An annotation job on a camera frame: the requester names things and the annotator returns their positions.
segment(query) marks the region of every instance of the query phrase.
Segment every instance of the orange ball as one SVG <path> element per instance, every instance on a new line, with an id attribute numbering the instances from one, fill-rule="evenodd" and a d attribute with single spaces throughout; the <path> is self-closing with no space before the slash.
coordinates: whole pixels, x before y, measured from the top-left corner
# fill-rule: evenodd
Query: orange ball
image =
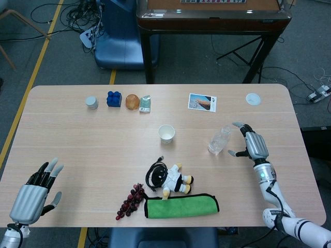
<path id="1" fill-rule="evenodd" d="M 140 99 L 134 94 L 130 94 L 125 99 L 125 106 L 130 110 L 137 110 L 139 108 Z"/>

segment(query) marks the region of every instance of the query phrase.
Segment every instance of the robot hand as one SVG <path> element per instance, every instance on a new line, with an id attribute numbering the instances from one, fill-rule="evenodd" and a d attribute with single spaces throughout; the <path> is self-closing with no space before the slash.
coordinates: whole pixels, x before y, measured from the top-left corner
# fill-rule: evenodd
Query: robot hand
<path id="1" fill-rule="evenodd" d="M 57 158 L 51 163 L 46 162 L 34 173 L 27 183 L 23 185 L 16 197 L 10 217 L 14 224 L 8 224 L 8 229 L 0 243 L 0 248 L 23 248 L 30 235 L 28 226 L 39 220 L 40 216 L 56 208 L 61 199 L 61 192 L 55 195 L 54 200 L 47 206 L 47 195 L 63 165 L 53 172 Z"/>
<path id="2" fill-rule="evenodd" d="M 51 163 L 46 162 L 34 173 L 27 183 L 23 185 L 17 195 L 10 217 L 15 223 L 30 225 L 35 223 L 40 216 L 54 209 L 61 199 L 58 192 L 51 204 L 44 206 L 47 195 L 63 165 L 58 166 L 53 172 L 57 158 Z"/>
<path id="3" fill-rule="evenodd" d="M 263 137 L 255 133 L 247 124 L 241 122 L 234 122 L 232 124 L 240 128 L 245 138 L 246 150 L 240 152 L 229 150 L 228 153 L 234 157 L 249 157 L 253 161 L 265 162 L 266 158 L 269 156 L 269 152 Z"/>

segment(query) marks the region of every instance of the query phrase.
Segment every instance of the blue chair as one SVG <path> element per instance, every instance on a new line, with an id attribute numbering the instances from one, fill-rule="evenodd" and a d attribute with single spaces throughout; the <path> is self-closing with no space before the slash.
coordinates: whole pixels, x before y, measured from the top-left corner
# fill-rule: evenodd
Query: blue chair
<path id="1" fill-rule="evenodd" d="M 97 39 L 94 56 L 101 68 L 144 69 L 137 24 L 136 0 L 97 0 L 103 4 L 102 23 L 104 34 Z M 159 56 L 159 35 L 151 37 L 153 66 Z"/>
<path id="2" fill-rule="evenodd" d="M 217 228 L 110 228 L 108 248 L 218 248 Z"/>

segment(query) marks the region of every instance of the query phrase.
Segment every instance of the wooden table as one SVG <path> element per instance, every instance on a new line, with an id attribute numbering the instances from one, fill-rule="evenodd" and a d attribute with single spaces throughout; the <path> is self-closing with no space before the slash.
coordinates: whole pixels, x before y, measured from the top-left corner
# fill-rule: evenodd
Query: wooden table
<path id="1" fill-rule="evenodd" d="M 122 107 L 106 105 L 109 90 L 123 95 Z M 189 93 L 217 96 L 216 113 L 189 110 Z M 245 96 L 256 92 L 262 104 L 251 106 Z M 128 94 L 151 95 L 150 114 L 125 108 Z M 90 110 L 85 98 L 94 95 L 99 108 Z M 247 158 L 226 151 L 207 151 L 211 137 L 233 121 L 250 124 L 267 143 L 285 198 L 297 216 L 323 224 L 326 218 L 319 191 L 300 134 L 288 90 L 281 85 L 99 85 L 38 86 L 32 89 L 18 126 L 0 182 L 0 226 L 21 185 L 39 166 L 59 157 L 65 168 L 55 181 L 48 201 L 57 191 L 57 209 L 41 217 L 39 227 L 161 227 L 264 226 L 262 211 L 270 207 Z M 163 145 L 162 124 L 173 125 L 173 143 Z M 239 129 L 233 128 L 227 149 L 245 149 Z M 159 156 L 194 176 L 192 194 L 215 195 L 220 213 L 196 218 L 150 220 L 143 206 L 131 217 L 116 221 L 116 212 L 134 183 Z M 161 189 L 149 196 L 161 196 Z"/>
<path id="2" fill-rule="evenodd" d="M 179 0 L 137 1 L 146 82 L 154 83 L 150 37 L 154 34 L 259 35 L 243 83 L 251 83 L 291 20 L 286 0 L 247 0 L 246 3 L 182 4 Z"/>

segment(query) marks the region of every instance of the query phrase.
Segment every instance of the floor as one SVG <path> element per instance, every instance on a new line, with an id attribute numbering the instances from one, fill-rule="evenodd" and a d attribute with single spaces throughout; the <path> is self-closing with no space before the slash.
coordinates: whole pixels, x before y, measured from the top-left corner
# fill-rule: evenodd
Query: floor
<path id="1" fill-rule="evenodd" d="M 10 8 L 29 17 L 30 12 L 42 0 L 33 2 L 11 0 Z M 34 17 L 40 21 L 53 18 L 56 5 L 45 6 L 35 12 Z M 331 74 L 331 52 L 329 30 L 331 5 L 313 0 L 300 0 L 292 8 L 293 19 L 285 30 L 283 40 L 277 42 L 265 67 L 283 67 L 295 72 L 308 84 L 314 87 L 319 82 L 314 79 L 322 73 Z M 38 24 L 43 30 L 48 30 L 50 24 Z M 62 29 L 59 21 L 55 29 Z M 12 17 L 0 21 L 0 40 L 11 38 L 27 38 L 37 36 L 38 33 L 29 26 L 24 26 Z M 169 35 L 161 37 L 160 62 L 156 71 L 156 83 L 187 83 L 187 84 L 240 84 L 248 68 L 234 56 L 224 58 L 216 63 L 218 53 L 225 53 L 253 37 L 219 36 L 219 35 Z M 0 56 L 0 77 L 4 84 L 0 92 L 0 147 L 3 147 L 11 124 L 19 109 L 25 89 L 33 74 L 44 39 L 24 42 L 1 42 L 1 45 L 14 61 L 17 70 L 13 71 L 7 62 Z M 249 57 L 254 51 L 254 45 L 246 47 L 240 54 Z M 75 32 L 63 32 L 52 37 L 39 71 L 34 81 L 37 85 L 63 85 L 63 84 L 108 84 L 110 70 L 97 67 L 91 53 L 85 54 L 79 36 Z M 300 81 L 292 74 L 279 69 L 265 69 L 262 83 L 280 83 L 288 88 L 299 84 Z M 118 71 L 115 84 L 145 84 L 143 71 Z M 309 90 L 298 86 L 292 92 L 306 97 Z M 293 104 L 304 103 L 305 100 L 292 95 Z M 297 119 L 301 127 L 331 126 L 331 114 L 327 111 L 328 100 L 311 105 L 295 105 Z M 0 177 L 6 164 L 6 159 L 0 169 Z M 322 160 L 310 158 L 316 178 L 331 180 L 327 163 Z M 331 228 L 331 195 L 328 189 L 320 187 L 320 193 L 327 212 L 325 227 Z M 239 235 L 221 236 L 220 247 L 239 247 L 252 237 L 259 237 L 267 231 L 266 228 L 240 228 Z M 5 232 L 0 228 L 0 237 Z M 76 247 L 78 243 L 79 228 L 33 228 L 33 235 L 27 247 Z M 260 241 L 259 247 L 276 247 L 278 240 L 283 237 L 281 233 L 274 232 L 270 238 Z M 283 243 L 287 247 L 307 247 L 290 238 Z"/>

